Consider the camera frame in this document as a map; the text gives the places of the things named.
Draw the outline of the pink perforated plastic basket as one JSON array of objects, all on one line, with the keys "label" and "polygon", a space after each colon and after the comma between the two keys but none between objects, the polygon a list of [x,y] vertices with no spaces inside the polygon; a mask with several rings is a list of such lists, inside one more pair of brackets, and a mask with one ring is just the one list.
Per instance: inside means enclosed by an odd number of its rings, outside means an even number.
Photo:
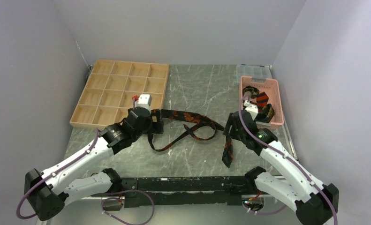
[{"label": "pink perforated plastic basket", "polygon": [[258,90],[257,96],[252,99],[253,103],[257,103],[260,109],[265,106],[271,106],[273,109],[273,116],[270,122],[258,122],[258,126],[270,130],[280,128],[284,124],[284,116],[278,81],[270,78],[242,76],[239,84],[239,99],[243,97],[243,90],[248,86]]}]

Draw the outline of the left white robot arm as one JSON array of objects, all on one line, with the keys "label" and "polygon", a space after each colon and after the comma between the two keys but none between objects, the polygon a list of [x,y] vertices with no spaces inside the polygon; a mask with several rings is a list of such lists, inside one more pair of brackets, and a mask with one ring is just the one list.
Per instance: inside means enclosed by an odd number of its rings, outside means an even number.
[{"label": "left white robot arm", "polygon": [[43,171],[32,169],[25,175],[24,196],[18,203],[16,215],[20,219],[37,217],[46,221],[65,206],[84,197],[106,193],[110,197],[126,189],[122,178],[112,168],[94,176],[80,178],[95,164],[109,159],[130,147],[142,135],[163,132],[160,110],[136,106],[128,110],[122,121],[97,130],[94,139],[78,152]]}]

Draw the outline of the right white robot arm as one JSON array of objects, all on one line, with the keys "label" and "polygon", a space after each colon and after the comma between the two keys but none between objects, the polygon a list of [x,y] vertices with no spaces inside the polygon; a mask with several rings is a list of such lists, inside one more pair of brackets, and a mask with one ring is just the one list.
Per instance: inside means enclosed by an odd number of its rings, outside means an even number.
[{"label": "right white robot arm", "polygon": [[283,177],[277,179],[262,167],[245,174],[245,189],[255,195],[265,192],[296,214],[303,225],[323,225],[329,219],[338,224],[339,190],[326,185],[308,172],[267,128],[258,128],[245,110],[230,113],[224,135],[241,141],[248,149],[270,163]]}]

